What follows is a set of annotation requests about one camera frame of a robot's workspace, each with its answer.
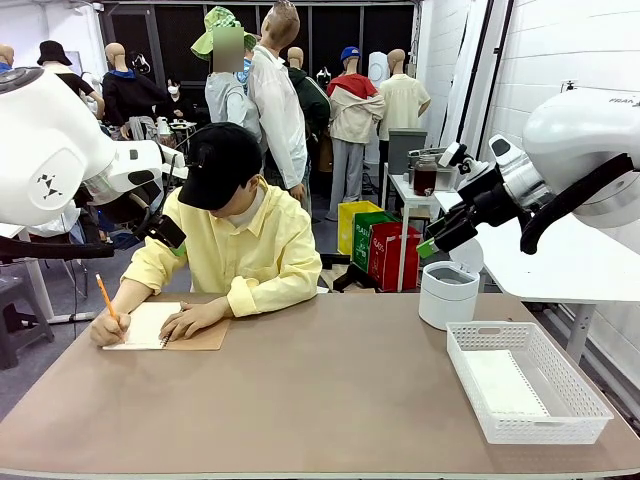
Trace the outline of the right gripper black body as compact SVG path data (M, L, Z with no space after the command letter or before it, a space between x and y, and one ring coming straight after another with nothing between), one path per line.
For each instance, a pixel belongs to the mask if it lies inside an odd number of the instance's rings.
M531 220L509 195L498 167L471 179L467 176L459 185L458 194L463 206L456 208L456 226L474 229L481 223L497 227L516 218L523 229Z

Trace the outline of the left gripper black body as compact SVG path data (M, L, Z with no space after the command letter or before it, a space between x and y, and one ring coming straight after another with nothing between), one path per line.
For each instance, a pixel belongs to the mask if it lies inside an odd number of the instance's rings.
M114 225L136 229L158 209L163 196L162 182L154 180L104 204L103 216Z

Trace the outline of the person's left hand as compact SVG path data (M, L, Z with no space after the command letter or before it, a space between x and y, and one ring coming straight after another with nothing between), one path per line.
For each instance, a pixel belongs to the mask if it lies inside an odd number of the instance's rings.
M169 342L189 339L201 329L215 325L226 312L216 302L207 304L181 304L181 310L171 314L160 329L159 338Z

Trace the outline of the person's right hand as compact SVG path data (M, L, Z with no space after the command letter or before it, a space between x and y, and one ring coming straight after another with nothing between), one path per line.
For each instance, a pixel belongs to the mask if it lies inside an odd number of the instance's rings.
M90 338L99 347L122 343L129 325L128 314L120 313L113 317L104 310L91 322Z

